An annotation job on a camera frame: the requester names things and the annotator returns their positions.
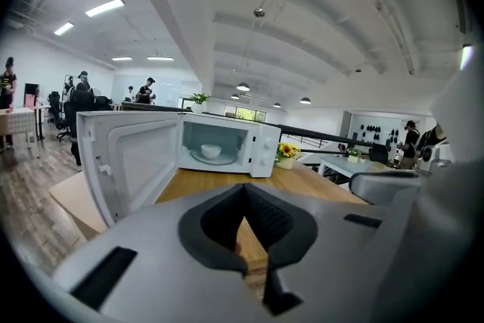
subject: wooden countertop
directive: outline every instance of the wooden countertop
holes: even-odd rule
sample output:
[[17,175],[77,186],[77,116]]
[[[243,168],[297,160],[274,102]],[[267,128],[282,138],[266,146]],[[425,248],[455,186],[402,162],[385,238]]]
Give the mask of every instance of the wooden countertop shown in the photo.
[[[329,179],[317,174],[310,168],[295,162],[293,169],[274,167],[269,178],[252,178],[248,174],[227,174],[223,172],[193,171],[179,169],[175,177],[160,195],[157,203],[172,200],[185,195],[205,191],[236,183],[262,183],[274,186],[294,194],[305,194],[326,200],[339,202],[365,203],[355,195],[335,185]],[[238,252],[251,267],[264,266],[267,253],[252,232],[249,223],[244,218],[237,233]]]

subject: window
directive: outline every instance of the window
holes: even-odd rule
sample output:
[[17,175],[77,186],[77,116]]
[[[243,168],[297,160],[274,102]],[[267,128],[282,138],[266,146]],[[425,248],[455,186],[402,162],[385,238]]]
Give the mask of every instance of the window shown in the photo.
[[241,120],[257,121],[265,123],[266,112],[260,110],[252,110],[242,107],[233,107],[232,105],[225,105],[224,115],[227,117],[234,117]]

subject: white microwave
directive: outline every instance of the white microwave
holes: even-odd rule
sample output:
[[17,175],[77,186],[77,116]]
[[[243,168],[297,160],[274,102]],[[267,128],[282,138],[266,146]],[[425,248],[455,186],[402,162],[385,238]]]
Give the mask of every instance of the white microwave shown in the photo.
[[[153,204],[178,168],[269,177],[280,134],[262,123],[194,113],[77,115],[85,177],[107,226]],[[217,157],[205,157],[207,144],[220,150]]]

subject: microwave door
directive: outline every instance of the microwave door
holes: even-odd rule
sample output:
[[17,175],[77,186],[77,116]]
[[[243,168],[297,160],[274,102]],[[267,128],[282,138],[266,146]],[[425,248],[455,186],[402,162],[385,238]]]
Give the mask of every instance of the microwave door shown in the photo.
[[78,113],[82,166],[107,226],[161,195],[178,168],[181,122],[171,112]]

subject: table leg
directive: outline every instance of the table leg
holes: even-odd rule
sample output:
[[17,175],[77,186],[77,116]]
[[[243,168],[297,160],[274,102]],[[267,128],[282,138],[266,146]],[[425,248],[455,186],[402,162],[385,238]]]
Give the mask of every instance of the table leg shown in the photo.
[[325,165],[323,164],[323,162],[321,161],[321,164],[319,165],[318,167],[318,174],[323,176],[324,174],[324,168],[325,168]]
[[42,141],[45,139],[45,136],[42,134],[42,109],[38,109],[39,111],[39,115],[38,115],[38,126],[39,126],[39,134],[37,135],[37,139]]
[[32,150],[33,156],[39,158],[40,154],[39,154],[39,143],[37,143],[37,136],[33,137],[33,142],[34,142],[34,147]]

